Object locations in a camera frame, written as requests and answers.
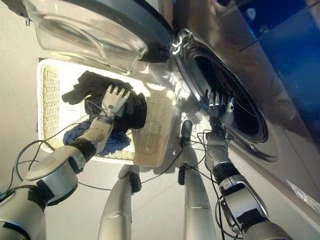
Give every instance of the washing machine door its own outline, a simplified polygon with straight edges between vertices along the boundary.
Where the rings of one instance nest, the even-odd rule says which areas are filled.
[[[129,74],[139,60],[171,56],[174,32],[144,0],[2,1],[31,19],[44,50],[71,62]]]

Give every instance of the washing machine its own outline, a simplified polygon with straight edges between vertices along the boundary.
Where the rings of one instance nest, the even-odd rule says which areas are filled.
[[[130,74],[174,62],[208,111],[236,99],[230,147],[320,223],[320,4],[316,0],[2,0],[64,60]]]

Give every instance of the laundry basket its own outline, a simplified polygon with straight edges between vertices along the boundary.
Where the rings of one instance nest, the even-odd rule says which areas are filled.
[[[74,125],[67,126],[76,125],[89,118],[85,112],[84,101],[75,105],[62,101],[62,95],[73,90],[73,86],[78,83],[78,78],[85,71],[130,83],[137,94],[144,94],[147,104],[144,127],[129,129],[126,133],[130,139],[130,145],[104,157],[96,155],[91,160],[147,167],[159,166],[164,158],[173,118],[176,103],[174,92],[159,85],[76,63],[45,59],[38,64],[39,139],[48,139],[47,142],[53,148],[59,148],[63,146],[64,133],[74,127]],[[54,136],[62,129],[64,130],[61,133]],[[52,151],[45,144],[42,144],[41,148],[46,152]]]

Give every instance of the black glove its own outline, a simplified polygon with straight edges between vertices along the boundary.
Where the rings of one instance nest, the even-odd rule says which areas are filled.
[[[147,103],[145,96],[140,93],[137,95],[132,86],[118,79],[113,79],[98,75],[93,72],[86,71],[78,78],[79,84],[73,86],[74,90],[62,95],[62,100],[65,103],[75,105],[84,100],[85,112],[92,117],[98,115],[101,110],[93,104],[87,103],[87,100],[95,103],[99,107],[102,105],[105,93],[109,85],[115,85],[119,88],[125,88],[126,91],[131,91],[130,96],[124,104],[122,117],[115,117],[116,126],[114,132],[126,132],[128,129],[140,129],[145,126],[147,117]]]

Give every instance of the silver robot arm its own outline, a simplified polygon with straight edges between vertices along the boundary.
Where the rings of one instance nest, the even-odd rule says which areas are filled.
[[[0,239],[34,239],[44,222],[46,206],[68,198],[78,186],[78,173],[103,150],[114,125],[114,116],[130,92],[110,85],[102,101],[103,111],[83,135],[56,149],[35,165],[22,183],[12,188],[0,202]]]
[[[292,240],[280,226],[269,221],[264,202],[229,159],[226,128],[234,120],[235,100],[231,98],[221,111],[217,110],[219,94],[215,96],[218,97],[213,98],[211,93],[209,99],[212,132],[207,134],[205,165],[219,186],[219,201],[228,225],[236,234],[242,234],[245,240]]]

